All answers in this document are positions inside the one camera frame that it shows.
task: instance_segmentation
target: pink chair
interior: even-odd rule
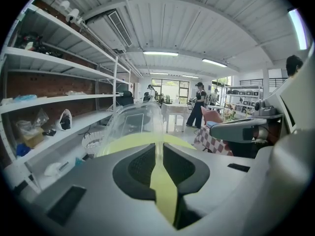
[[[207,121],[214,121],[217,123],[222,123],[223,120],[220,118],[220,115],[215,110],[207,110],[204,107],[201,107],[201,112],[203,114],[203,117],[205,119],[205,124]]]

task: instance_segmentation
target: cardboard box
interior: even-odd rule
[[[44,130],[42,128],[38,128],[38,133],[34,136],[25,136],[21,134],[21,138],[26,146],[30,148],[34,148],[37,144],[44,140],[43,133]]]

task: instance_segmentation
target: white metal shelving unit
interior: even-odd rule
[[[8,40],[12,36],[17,22],[12,27],[10,34],[7,37]],[[34,184],[29,179],[28,170],[25,167],[25,164],[28,163],[32,158],[35,158],[37,155],[46,151],[48,148],[56,146],[62,140],[75,135],[80,130],[88,127],[89,125],[92,125],[112,115],[113,112],[111,111],[99,111],[98,99],[105,97],[113,98],[114,104],[112,106],[115,112],[116,97],[120,96],[116,95],[116,83],[130,84],[130,81],[127,82],[117,79],[117,72],[127,72],[130,74],[131,69],[127,69],[121,65],[118,62],[118,56],[112,57],[110,54],[106,53],[104,50],[70,26],[64,24],[59,19],[32,4],[29,5],[28,9],[26,10],[21,27],[21,33],[30,31],[35,31],[39,35],[42,35],[42,41],[44,45],[97,65],[97,69],[92,69],[90,67],[46,54],[8,47],[8,40],[6,41],[5,46],[2,48],[0,71],[2,66],[6,64],[8,68],[6,72],[44,73],[95,81],[95,94],[38,98],[35,100],[12,103],[0,107],[1,139],[4,143],[7,154],[12,161],[12,164],[7,167],[7,170],[4,169],[4,172],[5,174],[9,175],[8,179],[11,181],[11,186],[17,186],[19,183],[25,180],[35,192],[39,193],[42,190],[42,184],[40,184],[41,186],[38,185],[38,180],[41,181],[43,177],[41,176],[40,179],[36,180],[36,176],[33,176],[35,183],[37,183]],[[101,69],[106,70],[113,75],[101,72]],[[112,84],[113,93],[98,94],[99,82]],[[6,88],[6,76],[3,84],[4,88]],[[6,113],[43,104],[89,98],[95,98],[96,111],[74,117],[72,120],[72,128],[70,130],[57,131],[53,137],[46,136],[44,141],[35,146],[35,148],[32,149],[28,154],[23,157],[16,158],[15,153],[13,152],[14,148],[8,141],[8,137],[12,137],[12,134],[10,134],[11,131],[8,130],[2,122],[2,119]],[[81,157],[82,149],[74,149],[71,152],[71,158],[75,156],[76,151],[80,154],[79,157]]]
[[[254,106],[252,105],[245,105],[245,104],[241,104],[241,103],[233,103],[231,102],[232,97],[240,97],[243,98],[243,101],[245,98],[248,99],[262,99],[262,91],[263,87],[258,85],[258,86],[226,86],[227,89],[233,90],[233,89],[257,89],[258,90],[258,95],[245,95],[245,94],[226,94],[226,96],[230,97],[229,102],[225,102],[225,104],[232,104],[232,105],[237,105],[237,106],[242,106],[242,107],[246,107],[247,109],[254,109]],[[236,113],[244,118],[246,118],[247,116],[250,116],[250,113],[243,113],[241,111],[236,111]]]

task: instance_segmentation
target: white bag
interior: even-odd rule
[[[61,119],[63,118],[64,115],[69,116],[69,120],[70,120],[70,128],[69,129],[63,129],[60,125]],[[63,111],[63,113],[61,114],[59,120],[56,121],[56,128],[58,128],[59,130],[62,130],[62,131],[66,131],[66,130],[70,130],[71,127],[72,127],[72,115],[68,109],[65,109]]]

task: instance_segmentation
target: fluorescent light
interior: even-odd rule
[[[168,73],[154,73],[154,72],[150,72],[150,74],[162,74],[162,75],[168,75]]]
[[[182,75],[183,77],[189,77],[189,78],[195,78],[195,79],[198,79],[199,77],[196,77],[196,76],[191,76],[191,75]]]
[[[296,9],[291,10],[289,11],[289,16],[293,22],[293,25],[297,34],[297,38],[299,40],[300,50],[307,49],[305,31],[304,31],[302,19],[299,12]]]
[[[222,67],[227,67],[226,65],[223,65],[223,64],[220,64],[220,63],[218,63],[218,62],[214,62],[214,61],[208,60],[208,59],[203,59],[202,61],[203,61],[203,62],[210,63],[210,64],[213,64],[213,65],[218,65],[218,66],[222,66]]]
[[[146,55],[168,55],[168,56],[178,56],[178,53],[168,53],[168,52],[143,52]]]

